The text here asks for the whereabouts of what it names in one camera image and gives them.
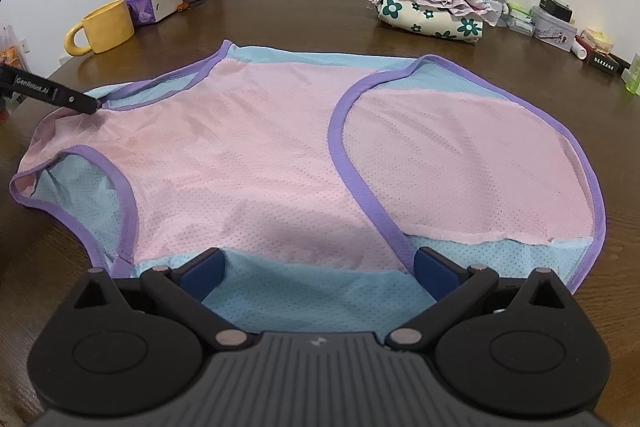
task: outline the pink and blue garment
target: pink and blue garment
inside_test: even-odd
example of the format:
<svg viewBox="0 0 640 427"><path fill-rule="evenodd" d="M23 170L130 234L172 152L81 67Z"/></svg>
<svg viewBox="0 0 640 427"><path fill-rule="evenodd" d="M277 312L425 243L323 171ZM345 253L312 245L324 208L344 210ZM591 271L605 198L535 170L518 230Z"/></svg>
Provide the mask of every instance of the pink and blue garment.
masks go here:
<svg viewBox="0 0 640 427"><path fill-rule="evenodd" d="M239 48L37 127L14 198L114 277L225 251L204 303L249 331L384 336L433 303L418 247L574 291L604 240L562 124L441 57Z"/></svg>

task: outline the black box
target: black box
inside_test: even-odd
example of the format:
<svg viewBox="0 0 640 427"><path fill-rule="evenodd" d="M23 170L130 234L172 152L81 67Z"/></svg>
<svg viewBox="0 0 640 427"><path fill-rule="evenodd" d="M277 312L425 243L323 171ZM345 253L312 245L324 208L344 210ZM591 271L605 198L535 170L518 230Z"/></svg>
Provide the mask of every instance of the black box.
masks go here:
<svg viewBox="0 0 640 427"><path fill-rule="evenodd" d="M619 64L609 55L604 53L600 53L596 50L593 50L589 57L587 58L587 64L590 64L594 68L598 68L599 70L604 71L605 73L609 73L614 75L618 72Z"/></svg>
<svg viewBox="0 0 640 427"><path fill-rule="evenodd" d="M613 58L618 63L618 73L622 73L624 70L628 70L631 67L631 64L629 64L624 58L620 58L613 53L610 53L609 57Z"/></svg>
<svg viewBox="0 0 640 427"><path fill-rule="evenodd" d="M558 4L554 0L540 0L540 7L547 13L551 13L554 17L558 17L564 22L571 22L571 15L574 11Z"/></svg>

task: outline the yellow cup handle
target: yellow cup handle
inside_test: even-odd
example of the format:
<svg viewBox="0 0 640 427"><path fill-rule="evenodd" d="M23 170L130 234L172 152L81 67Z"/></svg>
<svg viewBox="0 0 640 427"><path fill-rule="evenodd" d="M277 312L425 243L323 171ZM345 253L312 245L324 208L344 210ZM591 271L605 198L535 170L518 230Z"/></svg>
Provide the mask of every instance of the yellow cup handle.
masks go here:
<svg viewBox="0 0 640 427"><path fill-rule="evenodd" d="M91 46L76 46L74 38L76 33L82 29L82 23L79 22L73 28L71 28L65 36L65 51L72 57L81 57L91 51Z"/></svg>

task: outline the screw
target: screw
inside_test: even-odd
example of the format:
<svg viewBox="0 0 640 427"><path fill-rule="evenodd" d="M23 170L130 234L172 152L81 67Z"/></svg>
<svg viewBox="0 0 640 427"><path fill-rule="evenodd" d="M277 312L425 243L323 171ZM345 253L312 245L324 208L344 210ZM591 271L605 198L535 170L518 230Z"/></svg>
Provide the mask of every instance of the screw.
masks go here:
<svg viewBox="0 0 640 427"><path fill-rule="evenodd" d="M396 344L417 344L422 339L422 333L414 328L399 328L389 335Z"/></svg>
<svg viewBox="0 0 640 427"><path fill-rule="evenodd" d="M240 346L247 340L246 333L241 330L222 330L216 334L216 342L221 346Z"/></svg>

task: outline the lid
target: lid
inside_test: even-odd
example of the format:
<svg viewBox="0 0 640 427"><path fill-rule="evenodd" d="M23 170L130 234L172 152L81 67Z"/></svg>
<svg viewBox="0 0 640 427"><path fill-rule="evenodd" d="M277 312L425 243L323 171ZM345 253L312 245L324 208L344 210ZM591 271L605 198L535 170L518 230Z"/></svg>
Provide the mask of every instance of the lid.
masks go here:
<svg viewBox="0 0 640 427"><path fill-rule="evenodd" d="M553 24L554 26L560 26L561 28L564 28L566 30L569 30L575 33L578 32L578 28L576 28L575 26L569 24L568 22L563 21L562 19L559 19L558 17L554 17L553 15L551 15L551 13L545 12L542 8L538 6L531 7L531 16L534 18L539 17L547 21L548 23Z"/></svg>

